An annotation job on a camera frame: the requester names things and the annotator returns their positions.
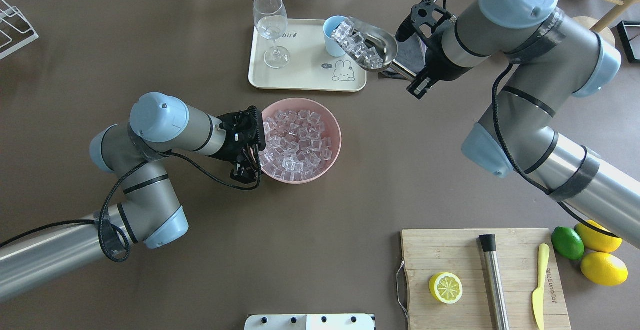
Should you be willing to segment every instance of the glass base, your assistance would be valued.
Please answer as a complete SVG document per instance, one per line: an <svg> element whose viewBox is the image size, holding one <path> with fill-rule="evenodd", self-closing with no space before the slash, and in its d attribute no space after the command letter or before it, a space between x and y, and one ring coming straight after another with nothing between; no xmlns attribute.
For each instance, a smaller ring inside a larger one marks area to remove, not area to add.
<svg viewBox="0 0 640 330"><path fill-rule="evenodd" d="M271 68L281 68L289 63L289 50L282 46L276 47L271 47L264 53L264 62Z"/></svg>

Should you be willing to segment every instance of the wooden cutting board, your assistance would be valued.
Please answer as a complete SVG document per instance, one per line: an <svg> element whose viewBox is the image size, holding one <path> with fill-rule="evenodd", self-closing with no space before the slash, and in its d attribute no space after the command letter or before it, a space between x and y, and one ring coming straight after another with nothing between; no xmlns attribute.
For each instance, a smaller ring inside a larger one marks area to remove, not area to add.
<svg viewBox="0 0 640 330"><path fill-rule="evenodd" d="M491 330L489 281L478 235L495 234L507 316L511 328L537 329L531 293L538 286L538 246L551 248L544 292L545 330L571 328L549 229L405 229L402 253L407 279L409 330L455 328ZM462 298L453 305L438 302L429 291L435 273L455 273Z"/></svg>

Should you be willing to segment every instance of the blue cup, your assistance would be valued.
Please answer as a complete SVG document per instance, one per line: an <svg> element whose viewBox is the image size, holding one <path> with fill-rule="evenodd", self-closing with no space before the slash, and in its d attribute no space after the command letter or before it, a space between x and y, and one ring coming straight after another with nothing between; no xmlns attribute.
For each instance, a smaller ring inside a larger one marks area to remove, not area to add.
<svg viewBox="0 0 640 330"><path fill-rule="evenodd" d="M336 42L333 38L331 38L331 32L333 32L336 27L340 25L342 21L345 20L344 16L331 16L324 21L324 44L327 46L326 51L329 52L331 56L339 58L343 54L345 54L345 50L343 50L338 42Z"/></svg>

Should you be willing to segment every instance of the pink bowl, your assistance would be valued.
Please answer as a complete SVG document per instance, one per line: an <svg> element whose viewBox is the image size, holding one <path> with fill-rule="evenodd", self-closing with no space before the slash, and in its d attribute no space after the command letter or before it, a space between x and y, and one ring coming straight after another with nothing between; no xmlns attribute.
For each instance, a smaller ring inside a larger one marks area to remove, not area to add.
<svg viewBox="0 0 640 330"><path fill-rule="evenodd" d="M327 109L325 106L322 106L322 104L319 104L316 101L304 99L302 97L292 97L290 99L283 99L278 102L274 102L273 104L270 104L269 106L267 106L267 108L265 108L262 111L263 113L262 119L265 120L267 117L274 117L275 114L278 112L278 110L281 110L281 111L311 110L311 111L315 111L316 113L319 113L320 119L322 119L325 123L324 124L325 130L323 132L323 135L331 138L331 143L332 143L331 151L333 151L333 155L331 157L331 161L325 165L324 170L318 175L310 179L300 180L300 181L288 181L288 180L283 180L283 179L278 179L276 177L273 177L272 175L269 175L269 173L266 173L266 172L263 172L263 173L265 173L267 176L269 176L272 179L276 179L280 182L285 182L287 184L304 184L306 182L313 181L318 177L321 177L322 175L324 175L327 171L329 171L331 166L333 166L334 163L336 163L336 159L338 158L338 154L340 154L340 149L343 145L342 144L343 134L340 131L340 125L338 124L338 120L336 120L336 117L334 116L334 114L332 114L331 111L329 111L329 109Z"/></svg>

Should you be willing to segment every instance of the halved lemon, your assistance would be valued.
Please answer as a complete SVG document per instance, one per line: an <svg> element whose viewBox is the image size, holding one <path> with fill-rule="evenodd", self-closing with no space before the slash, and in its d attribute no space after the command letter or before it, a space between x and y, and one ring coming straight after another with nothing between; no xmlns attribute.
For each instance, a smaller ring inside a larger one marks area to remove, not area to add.
<svg viewBox="0 0 640 330"><path fill-rule="evenodd" d="M431 276L429 290L436 300L443 303L456 303L462 298L462 281L450 272L439 272Z"/></svg>

